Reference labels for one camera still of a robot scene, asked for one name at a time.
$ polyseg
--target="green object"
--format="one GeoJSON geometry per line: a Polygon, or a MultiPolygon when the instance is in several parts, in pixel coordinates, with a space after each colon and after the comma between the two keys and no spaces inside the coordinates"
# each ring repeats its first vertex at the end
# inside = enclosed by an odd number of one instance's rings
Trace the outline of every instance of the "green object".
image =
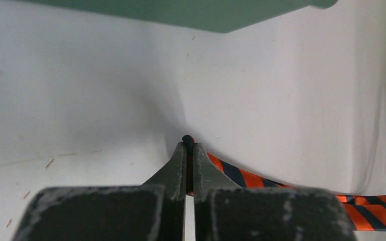
{"type": "Polygon", "coordinates": [[[81,11],[228,33],[310,5],[337,0],[22,0],[81,11]]]}

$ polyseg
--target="lime green object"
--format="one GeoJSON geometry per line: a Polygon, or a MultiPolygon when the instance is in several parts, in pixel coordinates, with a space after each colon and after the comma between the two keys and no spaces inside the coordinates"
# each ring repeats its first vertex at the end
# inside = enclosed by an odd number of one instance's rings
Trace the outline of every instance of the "lime green object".
{"type": "Polygon", "coordinates": [[[337,0],[22,0],[125,18],[228,33],[306,6],[337,0]]]}

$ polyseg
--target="orange and black striped fabric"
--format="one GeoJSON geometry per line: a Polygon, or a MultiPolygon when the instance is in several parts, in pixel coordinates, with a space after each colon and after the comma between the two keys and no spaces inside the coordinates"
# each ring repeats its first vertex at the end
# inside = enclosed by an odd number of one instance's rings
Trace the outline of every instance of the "orange and black striped fabric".
{"type": "MultiPolygon", "coordinates": [[[[208,153],[212,163],[241,187],[292,187],[275,182],[221,161],[208,153]]],[[[337,195],[354,230],[386,231],[386,195],[337,195]]]]}

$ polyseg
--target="white surface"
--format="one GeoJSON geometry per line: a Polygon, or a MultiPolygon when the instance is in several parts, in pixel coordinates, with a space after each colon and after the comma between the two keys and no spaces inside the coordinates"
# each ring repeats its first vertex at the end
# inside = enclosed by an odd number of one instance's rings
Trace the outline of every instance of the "white surface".
{"type": "Polygon", "coordinates": [[[386,0],[224,35],[0,1],[1,241],[43,187],[140,184],[186,133],[276,180],[386,194],[386,0]]]}

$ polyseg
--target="striped ribbon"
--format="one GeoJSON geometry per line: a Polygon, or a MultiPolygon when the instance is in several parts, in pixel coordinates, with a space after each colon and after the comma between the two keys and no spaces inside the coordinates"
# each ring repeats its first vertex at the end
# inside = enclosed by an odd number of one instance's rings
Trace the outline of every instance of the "striped ribbon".
{"type": "MultiPolygon", "coordinates": [[[[291,187],[263,178],[221,161],[208,153],[212,163],[241,187],[291,187]]],[[[386,231],[386,195],[337,195],[355,230],[386,231]]]]}

